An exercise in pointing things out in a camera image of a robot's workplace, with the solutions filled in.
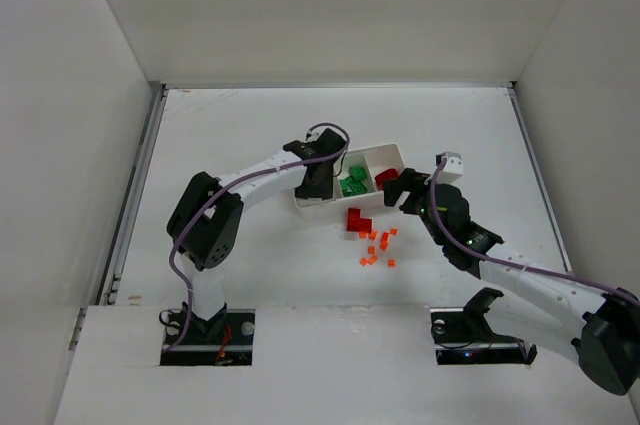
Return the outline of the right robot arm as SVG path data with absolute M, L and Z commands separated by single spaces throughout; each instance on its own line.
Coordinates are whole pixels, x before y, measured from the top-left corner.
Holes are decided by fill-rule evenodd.
M 407 168 L 385 181 L 383 192 L 386 206 L 421 219 L 451 265 L 489 283 L 465 306 L 475 326 L 488 327 L 491 303 L 510 291 L 531 306 L 523 315 L 502 312 L 512 330 L 541 339 L 605 391 L 629 392 L 639 378 L 639 300 L 632 293 L 516 261 L 499 235 L 471 220 L 460 190 L 438 175 Z

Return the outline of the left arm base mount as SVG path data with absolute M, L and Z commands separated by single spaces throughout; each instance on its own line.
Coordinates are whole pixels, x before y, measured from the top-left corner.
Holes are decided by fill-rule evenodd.
M 244 367 L 253 361 L 256 325 L 255 309 L 228 309 L 227 305 L 211 319 L 192 313 L 187 321 L 187 304 L 161 311 L 164 328 L 161 366 Z

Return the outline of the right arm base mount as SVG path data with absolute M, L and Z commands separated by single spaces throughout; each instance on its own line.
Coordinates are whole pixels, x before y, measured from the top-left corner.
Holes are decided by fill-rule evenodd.
M 504 294 L 483 288 L 462 307 L 430 309 L 430 333 L 439 366 L 513 364 L 530 366 L 537 347 L 511 335 L 496 333 L 487 321 L 493 302 Z

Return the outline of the green lego brick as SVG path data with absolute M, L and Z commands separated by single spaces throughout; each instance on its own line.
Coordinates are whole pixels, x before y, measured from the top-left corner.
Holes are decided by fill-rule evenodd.
M 356 182 L 364 182 L 368 174 L 364 166 L 353 165 L 349 167 L 349 176 Z

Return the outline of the white three-compartment container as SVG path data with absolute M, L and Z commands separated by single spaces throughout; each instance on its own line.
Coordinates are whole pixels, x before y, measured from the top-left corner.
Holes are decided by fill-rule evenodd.
M 350 176 L 349 169 L 356 166 L 362 167 L 366 172 L 363 185 L 367 191 L 347 196 L 342 191 L 341 181 L 346 180 Z M 404 168 L 404 160 L 396 144 L 350 150 L 344 159 L 338 159 L 334 164 L 332 196 L 328 200 L 294 198 L 295 208 L 304 219 L 313 220 L 345 218 L 349 208 L 371 210 L 383 207 L 383 191 L 376 184 L 375 178 L 389 169 L 395 169 L 400 174 Z

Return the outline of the green lego plate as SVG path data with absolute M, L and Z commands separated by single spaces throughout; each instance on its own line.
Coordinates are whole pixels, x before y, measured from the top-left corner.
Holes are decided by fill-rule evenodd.
M 359 196 L 368 193 L 366 185 L 362 181 L 347 177 L 339 181 L 342 195 L 344 197 Z

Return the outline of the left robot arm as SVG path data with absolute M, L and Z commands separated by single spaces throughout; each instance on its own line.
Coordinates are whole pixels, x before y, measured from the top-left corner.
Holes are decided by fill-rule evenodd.
M 347 152 L 350 137 L 332 123 L 312 126 L 264 161 L 217 177 L 199 172 L 189 181 L 166 230 L 172 240 L 169 266 L 184 282 L 183 305 L 189 323 L 209 326 L 225 308 L 215 269 L 230 257 L 242 215 L 284 192 L 304 199 L 332 197 L 334 164 Z

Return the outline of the red rounded lego brick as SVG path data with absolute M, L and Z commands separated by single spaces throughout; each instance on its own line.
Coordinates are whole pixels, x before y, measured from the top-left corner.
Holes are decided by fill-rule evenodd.
M 378 190 L 384 189 L 384 184 L 390 180 L 395 180 L 399 176 L 398 171 L 395 168 L 388 168 L 379 174 L 377 174 L 374 178 L 376 187 Z

